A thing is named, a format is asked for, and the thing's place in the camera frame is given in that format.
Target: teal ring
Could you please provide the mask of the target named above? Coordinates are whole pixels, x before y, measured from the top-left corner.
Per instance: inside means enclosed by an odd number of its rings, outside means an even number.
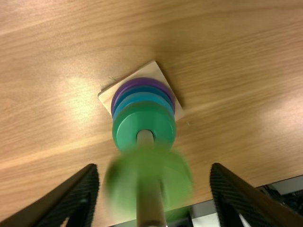
[[[129,95],[119,104],[119,106],[117,107],[117,109],[113,115],[113,120],[115,121],[117,116],[119,115],[119,113],[124,108],[126,108],[128,105],[138,103],[138,102],[153,102],[153,103],[157,103],[161,106],[164,106],[165,109],[167,109],[167,111],[170,113],[170,115],[173,118],[175,118],[175,114],[174,114],[171,106],[164,98],[162,98],[159,95],[150,93],[150,92],[138,92],[138,93]]]
[[[141,130],[153,133],[155,144],[170,148],[176,138],[175,119],[164,106],[154,102],[138,102],[129,105],[113,123],[113,139],[122,152],[137,146],[137,134]]]
[[[170,107],[173,109],[173,111],[175,112],[174,109],[174,105],[172,104],[170,98],[168,97],[167,94],[165,94],[163,91],[161,91],[160,89],[153,87],[153,86],[136,86],[136,87],[131,87],[128,90],[126,90],[125,92],[123,92],[121,94],[121,96],[117,99],[115,105],[114,105],[114,110],[113,110],[113,115],[115,115],[116,109],[117,107],[120,105],[120,103],[129,95],[134,94],[134,93],[138,93],[138,92],[150,92],[156,95],[161,96],[162,98],[165,99],[166,102],[168,102],[170,104]]]

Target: wooden table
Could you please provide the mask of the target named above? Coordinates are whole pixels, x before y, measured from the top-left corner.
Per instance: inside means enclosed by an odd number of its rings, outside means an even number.
[[[220,162],[254,186],[303,174],[300,0],[0,0],[0,219],[119,155],[97,94],[156,59],[181,101],[195,195]],[[110,217],[102,195],[93,226]]]

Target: wooden base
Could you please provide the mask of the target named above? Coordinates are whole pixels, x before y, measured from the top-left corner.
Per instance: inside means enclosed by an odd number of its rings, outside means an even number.
[[[146,64],[145,66],[143,66],[142,68],[140,68],[139,70],[137,70],[132,75],[124,78],[123,80],[117,82],[113,86],[107,88],[104,91],[101,91],[98,94],[99,100],[102,102],[102,104],[105,106],[105,108],[107,109],[107,111],[110,114],[111,114],[110,106],[112,103],[113,96],[114,96],[115,92],[117,91],[117,89],[122,84],[124,84],[126,81],[128,81],[130,79],[138,78],[138,77],[150,77],[150,78],[156,79],[158,81],[161,81],[163,84],[167,85],[167,87],[170,88],[170,86],[169,86],[167,80],[165,79],[162,71],[160,70],[158,64],[155,61],[152,61],[152,62]],[[175,121],[177,121],[184,116],[184,111],[176,97],[175,97],[175,104],[176,104]]]

